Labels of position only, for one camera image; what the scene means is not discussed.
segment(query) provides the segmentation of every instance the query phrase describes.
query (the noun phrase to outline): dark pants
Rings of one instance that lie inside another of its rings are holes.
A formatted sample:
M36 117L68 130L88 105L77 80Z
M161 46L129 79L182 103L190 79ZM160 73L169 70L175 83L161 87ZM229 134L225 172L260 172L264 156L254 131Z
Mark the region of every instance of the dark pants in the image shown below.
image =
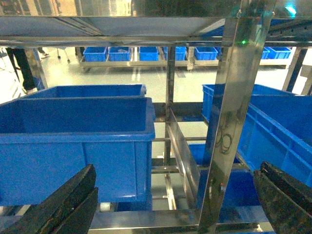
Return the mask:
M42 47L38 47L38 51L39 51L39 53L41 53L41 54L45 54L45 51L43 50Z
M24 82L23 82L24 89L25 90L34 89L36 87L36 85L34 82L33 74L31 73L31 70L30 70L29 63L27 61L25 50L24 49L6 48L6 52L8 53L8 56L9 56L11 63L14 67L14 70L16 70L16 66L15 66L15 62L14 62L14 56L15 56L16 61L18 62L18 65L20 67L21 73L23 74L23 78L24 78Z

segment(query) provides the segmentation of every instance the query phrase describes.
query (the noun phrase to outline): person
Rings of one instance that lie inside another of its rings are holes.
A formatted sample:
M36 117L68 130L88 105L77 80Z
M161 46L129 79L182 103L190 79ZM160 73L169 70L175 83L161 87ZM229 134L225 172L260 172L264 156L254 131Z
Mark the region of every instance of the person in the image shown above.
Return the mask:
M20 67L21 73L23 75L23 87L26 90L26 94L31 94L37 91L36 84L34 82L33 74L31 73L30 66L27 60L27 56L24 49L17 48L6 48L6 52L11 60L12 66L16 71L16 65L14 62L14 57Z
M47 54L47 53L43 50L42 47L38 47L38 51L39 51L39 53L41 53L44 57L48 57L48 56L49 56L49 54Z

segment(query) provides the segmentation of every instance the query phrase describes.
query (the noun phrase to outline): metal shelf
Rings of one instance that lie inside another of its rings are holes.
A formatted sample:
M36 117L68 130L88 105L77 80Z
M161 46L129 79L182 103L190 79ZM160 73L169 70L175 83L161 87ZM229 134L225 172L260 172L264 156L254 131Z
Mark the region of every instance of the metal shelf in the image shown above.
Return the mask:
M165 59L164 53L161 47L158 47L159 55L158 61L139 61L139 55L137 52L137 47L131 48L131 58L130 61L109 61L109 55L105 62L86 62L84 57L80 60L80 66L83 72L89 72L93 67L166 67L167 60ZM262 59L260 62L261 66L274 66L274 65L284 65L289 66L292 61L292 55L288 59ZM187 67L188 70L192 70L193 67L200 66L218 66L219 60L197 60L194 54L186 53L186 60L175 61L176 67Z

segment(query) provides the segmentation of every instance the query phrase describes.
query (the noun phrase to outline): metal rack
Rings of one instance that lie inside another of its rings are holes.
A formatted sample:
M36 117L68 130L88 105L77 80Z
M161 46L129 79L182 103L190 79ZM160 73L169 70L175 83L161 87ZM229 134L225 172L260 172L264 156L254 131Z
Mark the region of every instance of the metal rack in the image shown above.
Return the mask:
M93 67L166 67L167 60L165 59L164 53L161 47L158 48L159 55L158 61L139 61L137 47L131 48L131 58L130 61L120 61L111 62L109 61L109 55L105 62L86 62L84 57L80 59L80 66L83 72L89 72ZM262 59L260 65L262 66L273 66L279 65L287 68L292 61L292 56L287 59ZM218 66L219 60L197 60L194 57L194 47L189 47L189 52L186 53L186 60L175 61L176 67L186 67L188 71L192 70L194 67L202 66Z
M16 12L7 12L0 8L0 22L7 22L11 27L0 29L2 46L168 46L166 102L155 103L157 121L165 122L166 125L165 138L156 140L165 142L165 156L164 159L153 161L152 173L168 174L165 181L171 210L96 213L89 233L213 234L272 231L269 222L253 220L245 223L243 220L234 219L218 223L218 219L220 215L234 214L238 209L224 210L221 205L231 171L244 167L242 164L233 166L233 161L263 47L270 45L299 48L285 83L289 90L296 79L298 67L302 65L305 55L303 47L311 44L310 32L304 37L296 37L295 32L292 38L289 37L290 32L287 37L282 34L280 37L271 37L268 34L270 22L273 18L296 19L302 22L310 20L312 9L309 1L292 1L295 14L286 10L285 7L290 4L288 0L78 0L77 4L71 3L74 4L75 11L71 9L73 6L60 0L61 8L55 7L50 0L44 6L31 0L19 2L23 10L18 16ZM198 36L199 32L210 31L212 25L220 19L225 19L223 37ZM153 22L154 27L146 29L146 22ZM129 30L123 32L125 28L119 28L119 34L114 33L111 28L105 28L109 23L114 26L126 23ZM163 32L163 29L170 29L170 25L177 30L185 28L186 23L189 23L188 26L198 23L199 26L195 31L190 28L188 32L175 35L169 30L167 34ZM174 102L175 65L178 65L175 61L175 46L223 47L223 57L218 62L210 127L205 138L185 138L178 124L179 121L202 121L202 103ZM29 49L27 55L34 75L41 78L47 87L36 52ZM232 138L227 152L220 150L220 146L216 144L216 136L222 132ZM199 168L187 140L203 139L206 140L204 161L210 155L211 163ZM175 152L175 159L170 158L171 148ZM175 209L169 173L177 172L183 181L189 206L187 210ZM202 205L196 205L200 201L203 201ZM0 223L5 227L17 219L17 216L2 216L0 220L3 222Z

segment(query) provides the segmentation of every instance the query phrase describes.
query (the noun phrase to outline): cart wheel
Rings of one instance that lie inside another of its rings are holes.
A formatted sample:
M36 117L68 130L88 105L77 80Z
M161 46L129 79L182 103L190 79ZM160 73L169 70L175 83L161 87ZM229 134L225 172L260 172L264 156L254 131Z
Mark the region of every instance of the cart wheel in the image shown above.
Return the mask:
M111 203L110 202L102 202L100 203L99 210L100 212L108 212L111 209Z

